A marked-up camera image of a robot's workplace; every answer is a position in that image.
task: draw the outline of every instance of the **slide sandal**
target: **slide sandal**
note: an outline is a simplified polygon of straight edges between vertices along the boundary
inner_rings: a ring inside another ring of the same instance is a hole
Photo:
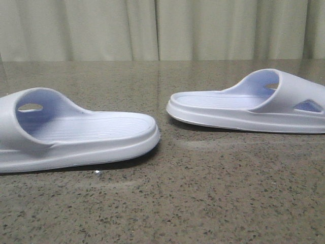
[[[275,69],[221,91],[173,94],[167,112],[185,123],[245,131],[325,133],[325,86]]]
[[[38,107],[23,109],[28,104]],[[0,98],[1,173],[132,159],[149,152],[159,139],[149,115],[89,111],[52,89]]]

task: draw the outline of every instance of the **curtain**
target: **curtain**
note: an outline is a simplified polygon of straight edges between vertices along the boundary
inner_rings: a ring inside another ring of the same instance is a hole
[[[2,61],[325,58],[325,0],[1,0]]]

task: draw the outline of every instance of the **triangular cutout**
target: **triangular cutout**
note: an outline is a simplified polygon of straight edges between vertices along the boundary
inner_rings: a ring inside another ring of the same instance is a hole
[[[297,104],[294,108],[299,110],[309,111],[309,112],[316,112],[316,113],[320,113],[323,110],[323,108],[320,105],[318,105],[311,99],[305,100]]]

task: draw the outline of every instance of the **speckled stone surface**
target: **speckled stone surface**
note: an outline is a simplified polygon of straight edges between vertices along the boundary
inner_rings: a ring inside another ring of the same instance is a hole
[[[325,60],[0,63],[0,96],[42,86],[161,130],[138,159],[0,175],[0,243],[325,243],[325,135],[171,119],[172,93],[277,68],[325,84]]]

